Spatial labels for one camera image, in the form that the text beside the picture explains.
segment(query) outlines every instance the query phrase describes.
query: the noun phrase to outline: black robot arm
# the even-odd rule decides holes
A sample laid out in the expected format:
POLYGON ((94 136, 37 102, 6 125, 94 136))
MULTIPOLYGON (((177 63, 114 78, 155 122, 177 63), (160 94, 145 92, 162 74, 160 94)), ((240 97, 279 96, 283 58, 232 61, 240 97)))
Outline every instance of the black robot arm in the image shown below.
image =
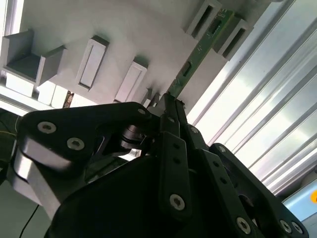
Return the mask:
POLYGON ((309 237, 224 145, 205 144, 168 94, 148 110, 118 103, 27 114, 7 179, 44 207, 48 238, 309 237), (141 156, 85 183, 89 164, 131 149, 141 156))

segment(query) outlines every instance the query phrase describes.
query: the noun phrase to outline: orange object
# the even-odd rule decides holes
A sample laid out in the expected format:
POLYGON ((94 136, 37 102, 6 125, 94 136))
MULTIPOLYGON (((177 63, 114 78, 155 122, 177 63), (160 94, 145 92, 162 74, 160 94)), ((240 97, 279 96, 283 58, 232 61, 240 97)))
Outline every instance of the orange object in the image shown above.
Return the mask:
POLYGON ((311 194, 311 200, 313 203, 317 203, 317 190, 311 194))

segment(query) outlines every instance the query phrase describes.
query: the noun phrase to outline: screw head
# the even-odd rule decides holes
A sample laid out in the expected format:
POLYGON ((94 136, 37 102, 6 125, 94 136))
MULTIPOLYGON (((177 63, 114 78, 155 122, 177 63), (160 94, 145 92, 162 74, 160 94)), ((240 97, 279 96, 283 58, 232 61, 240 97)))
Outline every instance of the screw head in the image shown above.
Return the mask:
POLYGON ((178 211, 182 211, 185 208, 185 202, 183 198, 177 194, 172 194, 169 197, 169 203, 178 211))
POLYGON ((226 152, 226 149, 223 148, 222 146, 219 146, 219 150, 220 150, 222 153, 225 153, 225 152, 226 152))
POLYGON ((237 225, 238 227, 245 233, 245 234, 250 234, 251 233, 251 227, 249 223, 244 220, 242 217, 237 218, 237 225))
POLYGON ((51 134, 56 131, 56 125, 49 121, 42 121, 38 124, 38 130, 45 134, 51 134))
POLYGON ((167 119, 169 119, 171 122, 175 122, 175 120, 171 117, 167 117, 167 119))
POLYGON ((292 222, 292 225, 295 227, 295 229, 296 229, 300 234, 303 234, 303 233, 304 233, 303 230, 302 230, 302 228, 301 228, 299 225, 297 225, 295 222, 292 222))
POLYGON ((193 127, 193 126, 192 126, 190 129, 191 129, 191 130, 192 130, 192 132, 194 132, 195 134, 197 134, 197 133, 198 133, 198 130, 197 130, 195 127, 193 127))
POLYGON ((145 112, 143 109, 141 109, 141 108, 138 109, 138 112, 141 113, 141 114, 143 114, 143 115, 146 114, 146 112, 145 112))
POLYGON ((82 150, 85 147, 85 143, 79 138, 72 137, 67 140, 67 147, 71 150, 82 150))
POLYGON ((280 220, 279 222, 281 223, 283 229, 284 229, 287 233, 292 233, 292 228, 289 226, 289 224, 286 223, 286 221, 280 220))

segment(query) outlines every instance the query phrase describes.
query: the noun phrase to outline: yellow cable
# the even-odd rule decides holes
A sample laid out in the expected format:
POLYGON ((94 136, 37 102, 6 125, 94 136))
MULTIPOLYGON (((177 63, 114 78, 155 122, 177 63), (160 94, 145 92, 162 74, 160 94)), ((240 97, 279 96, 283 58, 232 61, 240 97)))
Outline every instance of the yellow cable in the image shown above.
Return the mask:
POLYGON ((0 130, 0 133, 9 134, 9 135, 13 135, 14 137, 16 137, 16 135, 11 133, 11 132, 0 130))

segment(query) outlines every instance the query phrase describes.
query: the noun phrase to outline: green circuit board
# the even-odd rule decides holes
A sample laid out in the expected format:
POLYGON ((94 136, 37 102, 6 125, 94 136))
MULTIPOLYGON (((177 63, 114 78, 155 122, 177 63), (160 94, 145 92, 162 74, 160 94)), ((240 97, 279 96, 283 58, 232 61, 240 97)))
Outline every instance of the green circuit board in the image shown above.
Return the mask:
POLYGON ((173 97, 177 98, 180 95, 208 52, 214 46, 217 39, 224 32, 224 29, 228 26, 228 23, 233 16, 233 11, 226 9, 221 9, 219 11, 214 21, 210 24, 210 27, 197 43, 178 75, 170 85, 168 92, 173 97))

